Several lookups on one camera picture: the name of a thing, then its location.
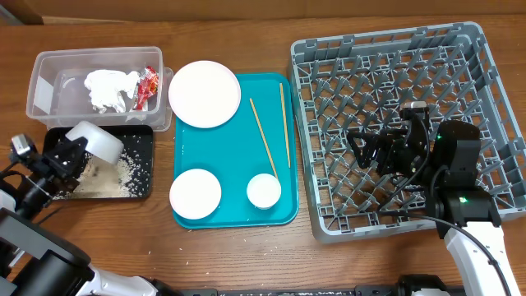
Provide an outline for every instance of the small white bowl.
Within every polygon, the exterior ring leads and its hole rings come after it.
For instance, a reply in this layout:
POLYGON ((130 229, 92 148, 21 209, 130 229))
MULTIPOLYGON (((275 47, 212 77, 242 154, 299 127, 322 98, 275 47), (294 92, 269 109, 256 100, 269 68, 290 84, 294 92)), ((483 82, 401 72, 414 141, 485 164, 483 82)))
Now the small white bowl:
POLYGON ((247 185, 248 200, 261 210, 268 210, 281 197, 281 184, 271 174, 260 173, 247 185))

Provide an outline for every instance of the teal tray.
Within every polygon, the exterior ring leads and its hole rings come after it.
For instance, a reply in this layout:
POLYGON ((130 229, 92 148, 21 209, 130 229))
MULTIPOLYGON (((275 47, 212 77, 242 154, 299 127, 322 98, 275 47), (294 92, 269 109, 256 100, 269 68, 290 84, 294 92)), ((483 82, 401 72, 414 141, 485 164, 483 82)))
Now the teal tray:
POLYGON ((176 117, 174 178, 189 169, 205 169, 217 177, 222 191, 218 208, 203 219, 188 220, 173 212, 175 220, 184 228, 280 225, 289 223, 298 214, 298 167, 293 107, 287 78, 278 73, 239 74, 236 77, 241 85, 241 103, 236 114, 225 124, 201 129, 191 127, 176 117), (290 169, 279 83, 283 83, 284 88, 290 169), (281 198, 269 210, 255 208, 247 197, 247 184, 252 177, 259 173, 274 174, 250 98, 256 106, 281 183, 281 198))

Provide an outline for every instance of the gray dish rack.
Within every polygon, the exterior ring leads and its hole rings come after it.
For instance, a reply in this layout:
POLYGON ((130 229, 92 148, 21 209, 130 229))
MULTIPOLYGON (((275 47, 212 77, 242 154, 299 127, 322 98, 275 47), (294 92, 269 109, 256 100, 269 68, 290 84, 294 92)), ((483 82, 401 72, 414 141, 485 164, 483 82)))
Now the gray dish rack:
MULTIPOLYGON (((299 40, 289 70, 317 239, 335 243, 435 227, 374 213, 395 186, 390 175, 376 174, 376 164, 360 169, 346 140, 348 130, 400 127, 399 106, 418 100, 431 110, 431 139, 442 120, 480 128, 478 184, 493 195, 503 220, 526 214, 526 145, 478 24, 299 40)), ((420 192, 401 192, 387 209, 423 213, 424 203, 420 192)))

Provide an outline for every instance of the red wrapper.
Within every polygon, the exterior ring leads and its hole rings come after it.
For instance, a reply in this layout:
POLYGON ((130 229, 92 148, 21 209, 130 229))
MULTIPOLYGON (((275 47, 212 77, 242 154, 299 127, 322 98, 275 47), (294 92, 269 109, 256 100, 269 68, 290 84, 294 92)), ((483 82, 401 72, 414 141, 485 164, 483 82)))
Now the red wrapper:
POLYGON ((133 99, 136 102, 133 107, 136 110, 142 110, 144 103, 153 95, 157 94, 157 86, 159 84, 159 75, 154 68, 146 67, 139 77, 139 83, 135 88, 133 99))

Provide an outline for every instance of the wooden chopstick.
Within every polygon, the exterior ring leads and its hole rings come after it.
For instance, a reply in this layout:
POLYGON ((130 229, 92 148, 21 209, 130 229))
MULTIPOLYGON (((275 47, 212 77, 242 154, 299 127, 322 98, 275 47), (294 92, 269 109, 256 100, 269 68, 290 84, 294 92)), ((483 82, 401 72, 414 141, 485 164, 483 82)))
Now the wooden chopstick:
POLYGON ((278 178, 278 173, 276 172, 276 168, 274 167, 274 161, 272 161, 272 155, 270 155, 269 146, 266 144, 265 133, 263 133, 263 128, 261 127, 261 123, 260 123, 260 118, 257 117, 256 106, 254 106, 254 102, 252 101, 252 98, 250 98, 250 104, 252 105, 252 110, 254 111, 254 116, 256 117, 257 126, 260 128, 261 138, 263 139, 263 143, 265 143, 266 154, 269 156, 270 165, 272 165, 272 170, 274 171, 274 176, 276 178, 278 178))
POLYGON ((288 168, 290 169, 290 149, 288 148, 287 116, 285 115, 285 98, 283 97, 283 83, 279 83, 279 92, 281 92, 281 109, 283 110, 283 127, 285 130, 285 145, 287 146, 288 168))

